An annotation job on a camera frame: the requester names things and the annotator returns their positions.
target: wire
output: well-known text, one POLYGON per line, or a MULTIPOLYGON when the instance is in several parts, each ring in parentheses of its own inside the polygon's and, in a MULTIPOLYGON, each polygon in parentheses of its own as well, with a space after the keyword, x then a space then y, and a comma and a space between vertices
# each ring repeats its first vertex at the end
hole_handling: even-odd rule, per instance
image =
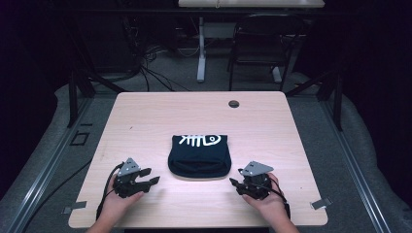
POLYGON ((37 213, 42 209, 42 207, 46 204, 47 201, 62 187, 64 186, 68 181, 70 181, 73 177, 75 177, 78 173, 80 173, 88 164, 91 163, 91 160, 89 160, 85 165, 83 165, 79 170, 77 170, 75 173, 73 173, 69 178, 64 180, 58 187, 56 187, 46 198, 43 200, 43 202, 39 205, 39 207, 36 209, 36 211, 31 215, 30 219, 25 223, 24 228, 22 232, 25 232, 30 225, 30 222, 33 220, 34 216, 37 215, 37 213))
POLYGON ((108 178, 107 181, 106 181, 106 185, 105 185, 104 190, 103 190, 102 200, 101 200, 99 206, 97 207, 96 220, 100 217, 100 214, 101 214, 101 212, 102 212, 102 210, 103 210, 103 204, 104 204, 104 201, 106 200, 107 195, 109 195, 110 192, 112 192, 113 190, 116 189, 116 188, 114 188, 114 189, 113 189, 112 191, 110 191, 109 193, 106 193, 107 187, 109 186, 110 179, 112 178, 113 174, 115 174, 116 170, 118 170, 119 168, 121 168, 121 167, 123 166, 123 164, 124 164, 124 162, 122 162, 121 164, 119 164, 118 166, 116 166, 115 169, 112 170, 112 172, 111 172, 110 175, 109 175, 109 178, 108 178))
POLYGON ((280 186, 279 186, 273 179, 271 179, 271 178, 269 178, 269 179, 276 184, 276 186, 279 188, 279 191, 276 191, 276 190, 273 189, 273 188, 270 188, 270 187, 267 187, 267 186, 263 186, 263 185, 260 185, 260 184, 256 184, 256 183, 249 183, 249 184, 251 184, 251 185, 253 185, 253 186, 256 186, 256 187, 260 187, 260 188, 266 189, 266 190, 268 190, 268 191, 270 191, 270 192, 275 193, 275 194, 278 195, 280 198, 282 198, 282 201, 283 201, 285 204, 287 204, 287 203, 288 203, 288 200, 287 200, 287 199, 285 198, 285 196, 282 194, 283 191, 281 190, 280 186))

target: desk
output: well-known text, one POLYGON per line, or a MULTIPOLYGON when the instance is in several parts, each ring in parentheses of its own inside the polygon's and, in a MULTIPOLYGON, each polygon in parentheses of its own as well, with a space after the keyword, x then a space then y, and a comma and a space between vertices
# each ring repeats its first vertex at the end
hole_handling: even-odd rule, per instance
POLYGON ((292 113, 282 92, 121 93, 113 107, 69 224, 90 227, 103 187, 116 165, 132 157, 152 168, 144 179, 159 183, 119 222, 122 228, 255 227, 267 223, 237 194, 228 178, 242 181, 237 169, 251 160, 270 165, 291 204, 296 225, 323 225, 326 211, 292 113), (228 102, 236 100, 238 108, 228 102), (173 175, 167 157, 173 135, 225 134, 232 159, 221 179, 190 180, 173 175))
MULTIPOLYGON (((322 8, 323 0, 179 0, 183 8, 322 8)), ((205 80, 206 54, 204 50, 204 22, 199 20, 199 64, 197 81, 205 80)))
POLYGON ((323 0, 179 0, 179 7, 322 8, 323 0))

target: hand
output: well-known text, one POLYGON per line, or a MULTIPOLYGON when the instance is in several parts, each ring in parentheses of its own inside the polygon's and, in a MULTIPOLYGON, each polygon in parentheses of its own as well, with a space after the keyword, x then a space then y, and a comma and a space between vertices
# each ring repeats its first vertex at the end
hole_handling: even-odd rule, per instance
POLYGON ((99 219, 88 229, 87 232, 110 232, 121 219, 127 210, 140 198, 143 197, 143 191, 135 193, 129 197, 121 198, 113 191, 113 183, 116 175, 112 176, 107 187, 106 199, 99 219))
MULTIPOLYGON (((276 185, 276 183, 279 184, 278 179, 271 173, 267 175, 272 180, 272 189, 280 192, 278 185, 276 185)), ((242 197, 249 205, 260 212, 263 218, 274 228, 275 232, 298 232, 288 218, 282 198, 276 193, 270 192, 263 200, 256 200, 246 194, 242 195, 242 197)))

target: printed graphic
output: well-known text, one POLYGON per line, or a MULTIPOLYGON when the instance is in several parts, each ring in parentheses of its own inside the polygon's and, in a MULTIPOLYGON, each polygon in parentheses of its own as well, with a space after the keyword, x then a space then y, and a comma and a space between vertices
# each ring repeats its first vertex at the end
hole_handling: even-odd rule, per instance
POLYGON ((200 145, 209 147, 220 142, 221 138, 222 137, 219 135, 183 135, 182 140, 179 142, 179 144, 182 144, 184 141, 186 141, 186 143, 188 145, 191 144, 192 147, 200 147, 200 145))

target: black curtain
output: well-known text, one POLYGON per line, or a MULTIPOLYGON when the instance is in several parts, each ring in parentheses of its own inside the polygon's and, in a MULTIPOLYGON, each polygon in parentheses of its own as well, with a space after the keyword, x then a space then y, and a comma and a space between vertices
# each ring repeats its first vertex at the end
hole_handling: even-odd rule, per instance
POLYGON ((344 58, 343 92, 356 105, 374 147, 378 168, 393 191, 412 206, 412 16, 406 1, 328 0, 349 6, 354 20, 319 20, 294 67, 315 78, 344 58))
POLYGON ((0 197, 37 147, 67 83, 70 63, 58 24, 35 1, 0 3, 0 197))

